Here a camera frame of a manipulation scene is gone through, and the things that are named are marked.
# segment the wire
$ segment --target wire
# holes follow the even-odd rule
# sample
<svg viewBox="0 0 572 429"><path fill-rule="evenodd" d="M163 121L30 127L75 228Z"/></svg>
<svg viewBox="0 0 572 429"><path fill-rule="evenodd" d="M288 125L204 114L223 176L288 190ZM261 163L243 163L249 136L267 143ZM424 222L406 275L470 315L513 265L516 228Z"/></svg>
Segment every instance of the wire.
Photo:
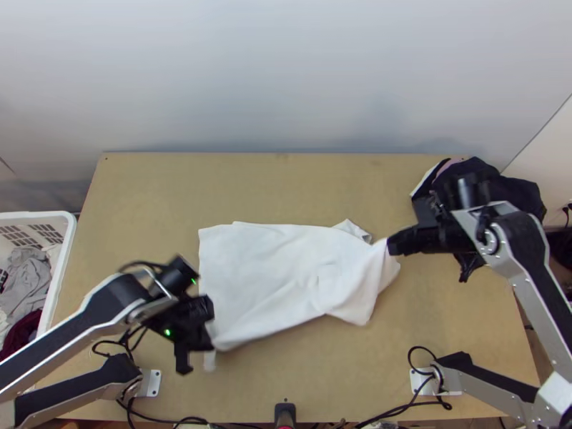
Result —
<svg viewBox="0 0 572 429"><path fill-rule="evenodd" d="M137 338L137 341L135 341L135 344L133 344L133 347L131 347L131 351L133 351L137 348L137 346L139 345L139 343L143 339L144 335L147 334L148 330L149 330L149 327L147 327L147 326L145 327L145 329L143 329L143 332L141 332L141 335L139 336L139 338Z"/></svg>
<svg viewBox="0 0 572 429"><path fill-rule="evenodd" d="M566 225L564 227L568 228L568 223L570 223L570 207L562 207L562 211L566 215Z"/></svg>
<svg viewBox="0 0 572 429"><path fill-rule="evenodd" d="M413 395L413 397L411 398L411 400L409 401L409 403L407 404L403 404L403 405L399 405L398 407L392 408L391 410L385 411L384 413L381 413L379 415L376 415L375 417L372 417L368 420L364 420L361 423L358 423L357 425L355 425L355 429L361 429L367 425L369 425L370 423L373 423L375 421L378 420L382 420L384 418L389 418L389 417L395 417L396 415L399 415L401 413L404 413L405 411L407 411L409 408L411 407L419 407L421 405L441 405L443 408L445 408L447 411L450 411L453 409L453 406L450 403L445 402L440 396L437 396L437 400L430 400L430 401L425 401L425 402L420 402L420 403L416 403L415 400L417 399L417 397L419 396L419 393L421 392L421 390L425 387L425 385L427 383L429 383L431 380L434 380L436 378L435 374L433 373L427 373L425 371L420 371L419 369L417 369L415 366L413 366L413 364L411 363L411 354L415 351L415 350L424 350L426 352L428 352L432 357L433 360L436 360L437 358L435 357L435 354L433 354L433 352L431 352L431 350L427 349L426 347L423 347L422 345L416 345L414 347L411 347L409 349L409 352L407 354L407 359L409 362L409 365L411 367L411 369L421 375L428 375L428 377L423 381L423 383L421 383L421 385L419 386L419 388L415 391L415 394ZM439 374L440 371L439 369L434 366L433 368L435 368ZM439 384L439 391L442 390L443 387L443 376L440 376L440 384Z"/></svg>
<svg viewBox="0 0 572 429"><path fill-rule="evenodd" d="M407 361L409 362L409 366L411 367L412 370L414 370L417 374L421 374L421 375L433 375L433 373L428 373L426 371L421 371L419 369L417 369L416 367L413 366L413 364L411 363L411 355L413 354L413 352L415 352L416 350L424 350L427 353L429 353L431 355L431 357L433 358L433 360L437 360L437 356L435 356L435 354L433 354L433 352L431 350L429 350L427 347L423 347L422 345L414 345L413 347L411 347L409 349L409 351L407 352Z"/></svg>
<svg viewBox="0 0 572 429"><path fill-rule="evenodd" d="M119 342L119 341L111 341L111 340L101 340L96 342L95 344L92 345L92 353L94 353L95 355L99 355L99 356L103 356L104 358L110 358L111 355L109 353L102 353L99 352L97 350L97 348L101 345L101 344L113 344L113 345L118 345L120 347L123 347L125 349L125 351L127 352L127 355L129 356L129 359L134 360L133 359L133 354L131 353L131 350L129 349L129 347L127 347L125 344Z"/></svg>
<svg viewBox="0 0 572 429"><path fill-rule="evenodd" d="M179 425L181 425L183 423L194 423L195 425L208 425L209 424L209 422L207 420L205 420L204 418L196 417L193 415L190 415L188 417L184 417L181 420L166 420L166 419L162 419L162 418L150 417L148 415L145 415L145 414L140 413L139 411L136 411L133 409L134 400L135 400L135 398L131 398L129 400L129 402L127 403L127 405L122 403L120 400L115 401L119 404L119 406L121 406L121 408L123 408L125 411L127 411L127 422L129 423L129 427L131 429L137 429L135 427L135 424L133 423L132 415L136 415L137 417L142 418L143 420L148 420L149 422L168 423L170 425L174 425L173 429L176 429Z"/></svg>

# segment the plastic basket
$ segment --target plastic basket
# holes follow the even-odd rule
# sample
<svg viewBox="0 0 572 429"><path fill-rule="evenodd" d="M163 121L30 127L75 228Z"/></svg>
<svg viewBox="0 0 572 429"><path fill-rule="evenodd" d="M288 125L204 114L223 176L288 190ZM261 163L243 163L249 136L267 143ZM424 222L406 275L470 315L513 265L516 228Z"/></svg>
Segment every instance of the plastic basket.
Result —
<svg viewBox="0 0 572 429"><path fill-rule="evenodd" d="M41 249L61 244L54 275L41 312L38 336L49 329L54 316L76 225L76 218L68 212L0 213L0 268L5 268L8 257L15 247L33 246Z"/></svg>

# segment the tabletop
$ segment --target tabletop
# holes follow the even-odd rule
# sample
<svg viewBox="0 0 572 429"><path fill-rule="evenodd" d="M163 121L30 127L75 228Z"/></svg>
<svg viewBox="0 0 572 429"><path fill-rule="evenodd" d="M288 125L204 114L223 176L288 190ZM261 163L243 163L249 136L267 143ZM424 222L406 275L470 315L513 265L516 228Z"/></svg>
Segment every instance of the tabletop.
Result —
<svg viewBox="0 0 572 429"><path fill-rule="evenodd" d="M409 192L442 158L104 154L79 218L52 324L76 311L88 291L126 262L166 262L180 253L199 266L197 230L203 227L235 220L330 226L348 218L375 240L387 237L416 223ZM484 267L460 284L451 255L413 255L400 263L398 278L380 294L366 326L320 317L219 353L212 373L202 370L202 356L193 353L195 371L176 374L172 345L148 333L135 361L162 370L162 384L158 397L138 399L134 408L158 418L267 422L274 404L288 400L296 404L299 421L361 421L410 400L407 352L414 345L437 356L469 352L476 365L538 383L515 298L502 277ZM85 350L38 386L102 364ZM451 411L417 407L403 420L502 415L467 395L450 402ZM126 417L112 401L69 416Z"/></svg>

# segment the white wall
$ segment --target white wall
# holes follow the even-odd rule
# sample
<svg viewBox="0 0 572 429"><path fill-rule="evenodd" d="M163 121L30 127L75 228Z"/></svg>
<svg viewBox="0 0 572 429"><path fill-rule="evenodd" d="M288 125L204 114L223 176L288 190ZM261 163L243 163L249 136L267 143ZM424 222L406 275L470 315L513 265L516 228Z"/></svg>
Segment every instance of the white wall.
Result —
<svg viewBox="0 0 572 429"><path fill-rule="evenodd" d="M562 207L572 202L572 97L503 174L538 183L548 210L544 225L564 226Z"/></svg>
<svg viewBox="0 0 572 429"><path fill-rule="evenodd" d="M449 152L504 167L572 91L569 0L0 0L0 156Z"/></svg>

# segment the black garment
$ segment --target black garment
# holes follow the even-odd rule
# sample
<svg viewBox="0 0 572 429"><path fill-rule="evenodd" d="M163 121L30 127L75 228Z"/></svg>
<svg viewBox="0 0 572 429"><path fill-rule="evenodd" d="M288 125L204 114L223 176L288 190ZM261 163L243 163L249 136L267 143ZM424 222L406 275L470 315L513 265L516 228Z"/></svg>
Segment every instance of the black garment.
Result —
<svg viewBox="0 0 572 429"><path fill-rule="evenodd" d="M451 210L451 207L446 207L446 202L450 200L446 184L456 180L457 177L474 173L482 181L488 182L491 201L508 201L518 209L536 216L541 222L544 219L546 207L542 203L541 193L536 183L501 176L495 167L477 157L452 164L441 174L437 175L438 170L449 159L447 158L440 162L413 195L412 201L414 206L415 200L431 197L433 193L436 194L439 202L445 205L447 211ZM466 282L474 270L485 264L485 261L477 252L456 253L454 256L461 266L459 282Z"/></svg>

